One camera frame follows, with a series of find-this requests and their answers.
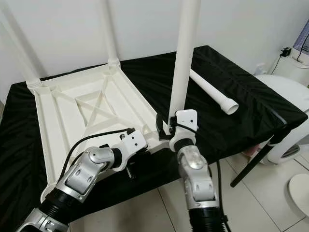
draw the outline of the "white appliance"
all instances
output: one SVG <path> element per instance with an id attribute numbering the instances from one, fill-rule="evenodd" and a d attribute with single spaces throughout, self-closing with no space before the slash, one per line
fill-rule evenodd
<path id="1" fill-rule="evenodd" d="M 282 76 L 284 76 L 284 65 L 278 65 L 277 68 L 277 73 L 281 73 Z M 298 73 L 303 75 L 303 70 L 301 72 L 297 72 L 296 69 L 299 69 L 298 66 L 290 66 L 290 68 L 294 70 L 291 70 L 289 73 Z M 309 76 L 309 69 L 306 69 L 306 71 L 307 76 Z M 256 78 L 309 116 L 309 89 L 294 80 L 282 76 L 258 75 Z M 259 148 L 253 157 L 266 144 L 266 142 L 267 141 L 259 145 Z M 309 149 L 309 119 L 307 119 L 299 127 L 292 130 L 279 144 L 277 144 L 267 154 L 267 156 L 262 159 L 262 163 L 265 165 L 273 165 L 286 162 L 300 155 L 307 149 Z"/>

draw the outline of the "tile floor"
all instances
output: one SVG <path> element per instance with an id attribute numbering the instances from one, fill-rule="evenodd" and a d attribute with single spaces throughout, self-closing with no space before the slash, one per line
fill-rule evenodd
<path id="1" fill-rule="evenodd" d="M 247 161 L 241 154 L 221 160 L 224 210 L 232 232 L 308 232 L 309 218 L 293 204 L 287 183 L 295 174 L 309 174 L 304 168 L 309 168 L 309 152 L 281 165 L 259 164 L 235 188 L 230 187 Z M 216 184 L 216 165 L 211 169 Z M 72 223 L 71 232 L 83 231 L 191 231 L 181 180 Z"/>

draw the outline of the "table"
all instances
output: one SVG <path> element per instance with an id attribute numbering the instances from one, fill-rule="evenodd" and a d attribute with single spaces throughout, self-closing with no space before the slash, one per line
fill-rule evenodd
<path id="1" fill-rule="evenodd" d="M 175 55 L 172 52 L 121 62 L 124 73 L 165 121 Z M 239 153 L 273 135 L 271 142 L 275 144 L 307 119 L 297 107 L 209 46 L 195 48 L 192 69 L 239 104 L 234 114 L 226 115 L 197 84 L 189 81 L 185 108 L 198 112 L 197 146 L 208 163 Z M 35 100 L 25 83 L 14 84 L 10 89 L 0 124 L 0 148 L 0 230 L 14 231 L 38 206 L 46 185 Z M 271 146 L 265 146 L 232 185 L 270 149 Z M 168 149 L 136 157 L 134 162 L 130 168 L 136 179 L 129 179 L 122 171 L 97 183 L 72 220 L 179 178 L 176 156 Z"/>

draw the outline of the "black cable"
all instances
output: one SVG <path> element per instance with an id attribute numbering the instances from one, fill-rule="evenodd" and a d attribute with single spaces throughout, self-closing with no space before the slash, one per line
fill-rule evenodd
<path id="1" fill-rule="evenodd" d="M 191 129 L 190 127 L 187 127 L 187 126 L 185 126 L 185 125 L 178 124 L 178 123 L 176 123 L 175 125 L 176 125 L 176 126 L 179 126 L 179 127 L 182 127 L 182 128 L 185 128 L 185 129 L 187 129 L 188 131 L 193 132 L 194 134 L 196 133 L 195 130 L 193 130 L 193 129 Z"/>
<path id="2" fill-rule="evenodd" d="M 78 154 L 77 157 L 75 157 L 75 159 L 74 159 L 73 162 L 71 163 L 71 166 L 70 166 L 70 167 L 72 167 L 72 166 L 76 163 L 76 161 L 78 160 L 78 158 L 79 158 L 80 156 L 82 156 L 83 153 L 84 153 L 84 152 L 81 152 L 80 154 Z"/>
<path id="3" fill-rule="evenodd" d="M 305 40 L 304 40 L 304 42 L 303 42 L 303 45 L 301 45 L 301 49 L 300 49 L 300 52 L 299 52 L 299 55 L 298 55 L 296 61 L 298 61 L 298 58 L 300 57 L 301 52 L 302 52 L 303 49 L 304 49 L 304 45 L 305 45 L 305 43 L 306 43 L 306 40 L 307 40 L 308 36 L 309 36 L 309 33 L 308 33 L 308 35 L 306 36 L 306 38 L 305 38 Z"/>
<path id="4" fill-rule="evenodd" d="M 278 65 L 280 59 L 281 59 L 281 55 L 279 56 L 279 59 L 277 60 L 277 64 L 276 64 L 276 66 L 274 67 L 273 71 L 271 72 L 271 75 L 274 73 L 274 71 L 275 71 L 275 69 L 276 69 L 276 67 L 277 67 L 277 65 Z"/>
<path id="5" fill-rule="evenodd" d="M 59 182 L 59 180 L 64 176 L 64 173 L 65 173 L 65 171 L 66 171 L 67 165 L 68 165 L 69 160 L 70 160 L 70 157 L 71 157 L 71 155 L 72 155 L 74 149 L 75 149 L 80 143 L 82 143 L 82 142 L 85 141 L 85 140 L 92 139 L 92 138 L 95 138 L 95 137 L 99 137 L 99 136 L 103 136 L 103 135 L 108 135 L 108 134 L 116 134 L 116 133 L 126 132 L 126 131 L 130 131 L 130 130 L 132 130 L 132 128 L 127 128 L 127 129 L 122 129 L 122 130 L 115 130 L 115 131 L 113 130 L 113 131 L 109 131 L 109 132 L 104 132 L 104 133 L 89 135 L 89 136 L 84 137 L 84 138 L 82 138 L 81 140 L 77 141 L 77 143 L 73 145 L 73 147 L 71 148 L 71 150 L 70 150 L 69 153 L 68 153 L 68 156 L 67 156 L 67 158 L 66 158 L 66 161 L 64 162 L 64 165 L 63 165 L 63 168 L 62 168 L 60 177 L 59 177 L 59 179 L 58 179 L 58 182 Z"/>
<path id="6" fill-rule="evenodd" d="M 231 232 L 231 229 L 227 223 L 227 219 L 225 218 L 224 210 L 223 210 L 223 202 L 222 202 L 222 183 L 221 183 L 221 167 L 220 161 L 217 161 L 217 169 L 218 169 L 218 188 L 219 188 L 219 207 L 221 210 L 222 218 L 224 218 L 224 225 L 228 232 Z"/>

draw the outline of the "table leg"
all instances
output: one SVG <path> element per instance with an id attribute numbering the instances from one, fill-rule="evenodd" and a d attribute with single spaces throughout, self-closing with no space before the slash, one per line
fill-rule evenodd
<path id="1" fill-rule="evenodd" d="M 281 132 L 275 134 L 270 141 L 260 150 L 260 152 L 251 160 L 250 163 L 236 176 L 236 178 L 231 182 L 231 187 L 235 187 L 254 167 L 257 165 L 262 158 L 267 155 L 267 153 L 278 143 L 284 139 L 286 135 L 291 132 L 290 129 L 284 129 Z"/>

